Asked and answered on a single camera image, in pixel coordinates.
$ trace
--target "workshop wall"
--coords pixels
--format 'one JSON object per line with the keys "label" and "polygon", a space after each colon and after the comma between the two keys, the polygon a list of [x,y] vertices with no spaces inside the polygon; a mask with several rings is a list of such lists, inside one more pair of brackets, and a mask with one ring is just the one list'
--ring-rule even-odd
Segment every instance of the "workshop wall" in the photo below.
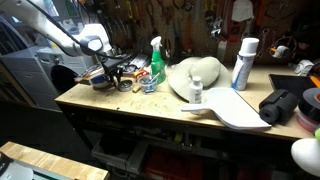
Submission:
{"label": "workshop wall", "polygon": [[[160,35],[164,59],[166,59],[164,51],[169,49],[169,43],[167,43],[169,41],[170,59],[217,56],[219,42],[226,39],[223,63],[234,63],[241,46],[242,33],[246,30],[246,25],[249,25],[247,27],[250,32],[249,37],[260,39],[257,50],[259,55],[255,63],[286,64],[298,62],[300,58],[318,58],[318,54],[314,53],[315,50],[310,50],[310,46],[306,51],[301,50],[298,44],[300,41],[307,41],[307,45],[317,49],[316,40],[319,36],[318,29],[314,25],[318,20],[314,17],[316,17],[316,8],[319,3],[312,0],[251,0],[251,2],[254,15],[251,23],[246,20],[241,22],[230,20],[233,0],[100,0],[100,6],[105,18],[103,23],[110,32],[112,45],[121,49],[134,49],[136,53],[150,55],[152,51],[150,41],[153,37]],[[192,8],[183,7],[183,4],[188,3]],[[210,36],[210,30],[207,28],[208,19],[207,22],[205,20],[206,15],[210,15],[208,13],[210,8],[214,18],[220,14],[224,19],[220,34],[223,34],[225,39]],[[287,56],[274,58],[270,55],[274,51],[269,52],[273,44],[287,45],[292,51],[288,51]]]}

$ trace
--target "green spray bottle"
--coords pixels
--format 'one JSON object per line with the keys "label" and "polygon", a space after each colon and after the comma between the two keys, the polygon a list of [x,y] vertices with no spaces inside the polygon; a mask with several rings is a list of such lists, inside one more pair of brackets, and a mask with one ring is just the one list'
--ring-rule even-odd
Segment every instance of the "green spray bottle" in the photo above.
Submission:
{"label": "green spray bottle", "polygon": [[166,79],[165,63],[161,58],[161,52],[160,52],[161,36],[158,36],[152,39],[151,46],[153,47],[152,59],[151,59],[152,76],[156,76],[159,73],[158,84],[160,84]]}

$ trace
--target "white cutting board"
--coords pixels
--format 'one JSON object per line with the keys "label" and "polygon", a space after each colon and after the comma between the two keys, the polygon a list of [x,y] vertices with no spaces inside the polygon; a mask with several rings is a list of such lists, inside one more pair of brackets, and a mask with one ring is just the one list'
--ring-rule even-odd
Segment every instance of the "white cutting board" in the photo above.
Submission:
{"label": "white cutting board", "polygon": [[211,109],[220,121],[232,129],[256,129],[271,127],[232,88],[211,88],[202,104],[185,104],[183,112]]}

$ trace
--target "tool wall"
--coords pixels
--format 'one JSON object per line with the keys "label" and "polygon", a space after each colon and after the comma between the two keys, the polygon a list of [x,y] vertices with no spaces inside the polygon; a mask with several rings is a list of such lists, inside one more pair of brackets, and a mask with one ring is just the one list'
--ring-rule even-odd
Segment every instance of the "tool wall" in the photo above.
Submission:
{"label": "tool wall", "polygon": [[312,0],[100,1],[102,24],[111,44],[120,49],[150,55],[151,39],[160,35],[164,59],[212,55],[234,63],[241,40],[256,37],[259,64],[318,58],[314,50],[320,40],[318,4]]}

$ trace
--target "wooden workbench top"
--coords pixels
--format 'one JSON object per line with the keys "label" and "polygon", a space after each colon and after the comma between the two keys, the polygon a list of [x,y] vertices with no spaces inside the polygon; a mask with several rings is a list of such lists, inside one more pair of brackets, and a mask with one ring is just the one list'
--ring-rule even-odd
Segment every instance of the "wooden workbench top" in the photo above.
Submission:
{"label": "wooden workbench top", "polygon": [[[228,68],[228,70],[231,75],[232,68]],[[269,74],[293,75],[293,70],[288,67],[254,67],[251,70],[246,89],[238,93],[257,112],[259,111],[260,102],[273,92]],[[171,89],[167,80],[160,84],[156,92],[152,94],[144,94],[141,91],[138,93],[132,93],[131,91],[120,92],[110,88],[95,90],[92,86],[79,84],[59,96],[56,102],[58,104],[98,109],[106,112],[231,130],[224,126],[212,111],[201,115],[181,112],[181,105],[187,102],[183,101]],[[311,133],[297,123],[297,111],[298,109],[296,108],[291,119],[286,124],[276,124],[271,129],[264,131],[250,130],[246,132],[285,139],[313,137]]]}
{"label": "wooden workbench top", "polygon": [[106,180],[109,172],[43,151],[7,142],[0,148],[7,156],[61,176],[77,180]]}

